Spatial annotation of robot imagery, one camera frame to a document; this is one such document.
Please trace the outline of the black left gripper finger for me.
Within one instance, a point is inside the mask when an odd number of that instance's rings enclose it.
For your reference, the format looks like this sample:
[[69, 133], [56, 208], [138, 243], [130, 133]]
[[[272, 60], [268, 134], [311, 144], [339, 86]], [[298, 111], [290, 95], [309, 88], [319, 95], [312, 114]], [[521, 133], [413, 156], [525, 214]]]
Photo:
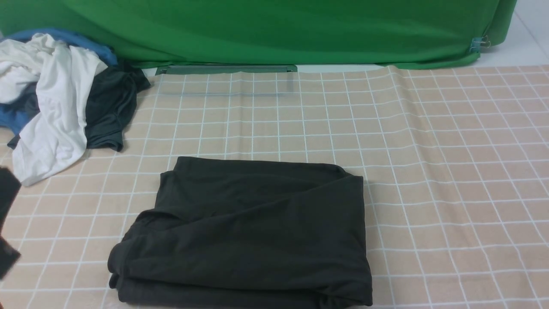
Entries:
[[0, 230], [21, 188], [21, 183], [6, 167], [0, 168]]
[[4, 238], [0, 237], [0, 279], [4, 279], [8, 272], [21, 258], [21, 254]]

